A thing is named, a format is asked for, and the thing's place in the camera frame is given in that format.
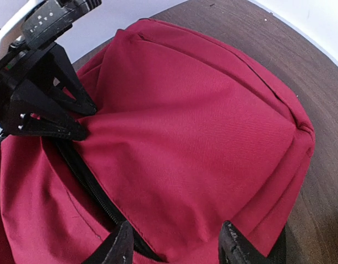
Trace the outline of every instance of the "wooden table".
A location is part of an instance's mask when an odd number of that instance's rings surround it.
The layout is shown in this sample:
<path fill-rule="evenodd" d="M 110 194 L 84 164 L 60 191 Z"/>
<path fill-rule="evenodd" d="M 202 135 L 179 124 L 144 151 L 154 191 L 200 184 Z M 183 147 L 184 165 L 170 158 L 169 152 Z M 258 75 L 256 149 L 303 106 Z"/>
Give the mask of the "wooden table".
<path fill-rule="evenodd" d="M 301 35 L 246 0 L 191 0 L 154 18 L 242 50 L 298 95 L 315 127 L 317 147 L 288 221 L 287 263 L 338 263 L 338 67 Z"/>

